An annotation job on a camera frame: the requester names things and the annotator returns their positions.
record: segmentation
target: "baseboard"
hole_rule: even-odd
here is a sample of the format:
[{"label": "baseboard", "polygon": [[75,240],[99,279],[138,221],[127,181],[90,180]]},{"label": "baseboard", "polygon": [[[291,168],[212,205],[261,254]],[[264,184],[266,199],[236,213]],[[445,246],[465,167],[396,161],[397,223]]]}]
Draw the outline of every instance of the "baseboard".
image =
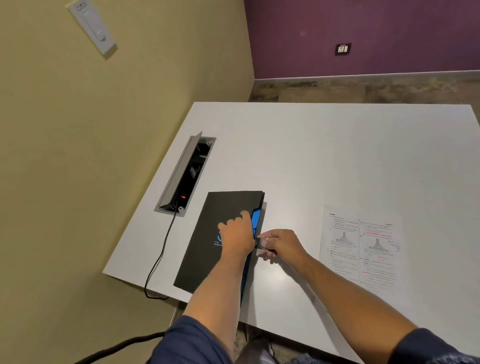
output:
[{"label": "baseboard", "polygon": [[256,78],[255,83],[267,83],[267,82],[301,82],[301,81],[315,81],[315,80],[324,80],[328,78],[347,78],[347,77],[385,77],[385,76],[419,76],[419,75],[469,75],[469,74],[480,74],[480,70],[468,70],[468,71],[435,71],[435,72],[409,72],[409,73],[373,73],[373,74],[346,74],[338,76],[317,76],[317,77],[285,77],[285,78]]}]

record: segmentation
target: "white switch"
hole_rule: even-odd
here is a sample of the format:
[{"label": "white switch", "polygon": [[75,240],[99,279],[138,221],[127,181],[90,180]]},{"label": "white switch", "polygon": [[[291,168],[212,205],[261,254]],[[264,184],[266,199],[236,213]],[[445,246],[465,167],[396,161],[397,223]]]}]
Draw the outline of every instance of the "white switch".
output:
[{"label": "white switch", "polygon": [[107,37],[102,33],[102,21],[96,12],[91,12],[90,10],[85,11],[82,14],[82,18],[85,19],[88,26],[94,32],[98,40],[104,41]]},{"label": "white switch", "polygon": [[115,46],[112,35],[90,0],[77,0],[66,7],[103,55]]}]

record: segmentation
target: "white table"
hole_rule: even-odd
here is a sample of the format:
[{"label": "white table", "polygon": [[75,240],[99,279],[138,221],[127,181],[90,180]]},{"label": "white table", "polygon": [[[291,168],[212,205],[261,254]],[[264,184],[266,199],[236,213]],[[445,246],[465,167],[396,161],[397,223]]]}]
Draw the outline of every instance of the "white table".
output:
[{"label": "white table", "polygon": [[[415,322],[480,355],[480,129],[468,105],[195,103],[104,273],[143,286],[171,215],[154,212],[190,135],[217,137],[149,288],[173,286],[209,191],[263,190],[263,231],[319,256],[324,204],[403,218]],[[360,361],[298,278],[252,259],[240,320]]]}]

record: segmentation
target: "shirt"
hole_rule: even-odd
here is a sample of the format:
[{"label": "shirt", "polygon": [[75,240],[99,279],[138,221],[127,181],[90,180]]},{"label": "shirt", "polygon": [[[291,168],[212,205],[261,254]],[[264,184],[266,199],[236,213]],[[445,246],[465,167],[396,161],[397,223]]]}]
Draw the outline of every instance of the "shirt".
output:
[{"label": "shirt", "polygon": [[[180,317],[153,350],[148,364],[232,364],[227,351],[200,322]],[[425,328],[407,334],[388,364],[480,364]]]}]

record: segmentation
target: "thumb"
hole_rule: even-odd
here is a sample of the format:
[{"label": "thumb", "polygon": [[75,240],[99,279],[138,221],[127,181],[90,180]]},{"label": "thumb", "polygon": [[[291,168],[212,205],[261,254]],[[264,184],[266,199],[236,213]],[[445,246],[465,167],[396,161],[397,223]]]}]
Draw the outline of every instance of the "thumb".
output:
[{"label": "thumb", "polygon": [[263,239],[262,247],[268,250],[275,250],[275,240],[274,239]]}]

